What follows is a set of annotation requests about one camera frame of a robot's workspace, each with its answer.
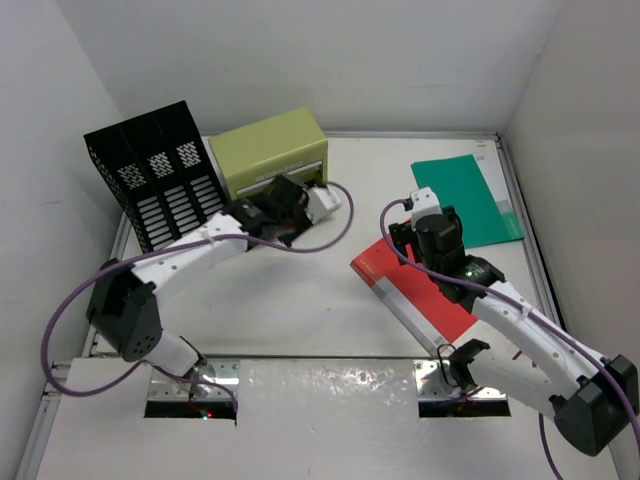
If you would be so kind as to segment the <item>olive green drawer cabinet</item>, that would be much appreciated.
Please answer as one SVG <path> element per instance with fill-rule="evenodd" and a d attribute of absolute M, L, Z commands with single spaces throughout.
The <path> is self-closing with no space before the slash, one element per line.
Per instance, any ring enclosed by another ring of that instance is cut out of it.
<path fill-rule="evenodd" d="M 307 108 L 212 136 L 208 143 L 233 200 L 263 190 L 281 174 L 303 182 L 328 177 L 328 139 Z"/>

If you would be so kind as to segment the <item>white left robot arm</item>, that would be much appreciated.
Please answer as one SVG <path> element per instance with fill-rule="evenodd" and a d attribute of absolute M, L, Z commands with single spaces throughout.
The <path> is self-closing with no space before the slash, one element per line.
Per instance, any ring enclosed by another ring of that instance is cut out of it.
<path fill-rule="evenodd" d="M 205 360 L 184 338 L 163 329 L 161 307 L 209 269 L 247 252 L 251 238 L 290 244 L 331 202 L 323 189 L 279 175 L 266 191 L 229 203 L 150 258 L 124 268 L 108 262 L 93 289 L 87 319 L 123 360 L 194 379 Z"/>

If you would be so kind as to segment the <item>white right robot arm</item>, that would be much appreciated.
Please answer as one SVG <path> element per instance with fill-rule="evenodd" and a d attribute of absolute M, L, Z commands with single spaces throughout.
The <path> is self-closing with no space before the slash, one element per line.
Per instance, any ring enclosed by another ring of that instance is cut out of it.
<path fill-rule="evenodd" d="M 444 368 L 453 388 L 506 393 L 550 419 L 588 456 L 598 455 L 626 428 L 639 430 L 639 374 L 633 362 L 585 346 L 525 300 L 490 261 L 468 253 L 454 207 L 402 204 L 409 220 L 379 225 L 392 254 L 435 286 L 446 305 L 499 334 L 496 340 L 473 337 L 453 347 Z"/>

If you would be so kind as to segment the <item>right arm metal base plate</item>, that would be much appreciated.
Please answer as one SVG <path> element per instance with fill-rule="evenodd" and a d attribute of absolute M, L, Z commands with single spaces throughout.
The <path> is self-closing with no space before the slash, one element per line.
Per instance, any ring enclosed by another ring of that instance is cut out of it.
<path fill-rule="evenodd" d="M 449 385 L 442 376 L 440 361 L 435 358 L 413 361 L 414 379 L 419 401 L 454 403 L 462 401 L 507 401 L 506 394 L 494 388 L 469 387 L 461 390 Z"/>

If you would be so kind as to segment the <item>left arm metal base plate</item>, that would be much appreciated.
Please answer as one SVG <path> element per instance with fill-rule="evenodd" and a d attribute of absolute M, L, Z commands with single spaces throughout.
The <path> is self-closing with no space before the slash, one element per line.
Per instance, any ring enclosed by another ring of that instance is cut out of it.
<path fill-rule="evenodd" d="M 176 382 L 157 370 L 152 371 L 148 389 L 151 401 L 193 400 L 223 401 L 238 395 L 240 383 L 240 360 L 236 358 L 209 357 L 204 369 L 196 370 L 195 381 Z"/>

